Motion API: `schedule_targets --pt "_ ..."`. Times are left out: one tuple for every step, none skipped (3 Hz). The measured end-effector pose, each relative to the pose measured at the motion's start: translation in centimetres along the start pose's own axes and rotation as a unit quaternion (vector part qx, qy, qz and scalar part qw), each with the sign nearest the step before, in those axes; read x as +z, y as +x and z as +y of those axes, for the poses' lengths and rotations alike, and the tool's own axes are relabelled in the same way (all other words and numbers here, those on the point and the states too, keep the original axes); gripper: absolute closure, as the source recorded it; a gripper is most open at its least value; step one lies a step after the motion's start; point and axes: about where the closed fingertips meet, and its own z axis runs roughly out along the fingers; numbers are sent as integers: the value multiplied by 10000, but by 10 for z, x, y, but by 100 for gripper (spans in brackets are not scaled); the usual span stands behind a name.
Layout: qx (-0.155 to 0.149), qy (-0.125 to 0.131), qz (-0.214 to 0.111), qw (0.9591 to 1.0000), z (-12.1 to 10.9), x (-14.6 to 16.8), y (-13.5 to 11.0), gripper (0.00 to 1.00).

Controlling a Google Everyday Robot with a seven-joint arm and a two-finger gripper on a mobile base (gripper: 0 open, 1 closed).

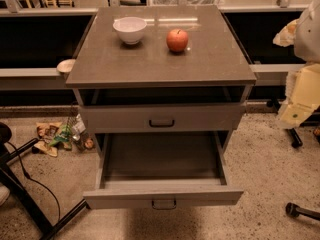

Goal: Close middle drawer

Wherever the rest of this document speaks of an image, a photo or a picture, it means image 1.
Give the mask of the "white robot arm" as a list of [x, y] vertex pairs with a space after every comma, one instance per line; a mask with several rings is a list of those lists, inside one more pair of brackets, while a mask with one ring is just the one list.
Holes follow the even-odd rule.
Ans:
[[283, 129], [300, 126], [320, 107], [320, 0], [313, 0], [298, 19], [276, 34], [273, 43], [294, 46], [294, 54], [306, 64], [286, 77], [286, 99], [277, 123]]

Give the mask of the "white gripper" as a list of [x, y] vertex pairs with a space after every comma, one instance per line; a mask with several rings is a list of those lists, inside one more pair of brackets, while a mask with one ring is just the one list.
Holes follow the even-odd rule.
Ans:
[[289, 72], [286, 98], [278, 110], [277, 124], [283, 129], [299, 127], [320, 106], [320, 64]]

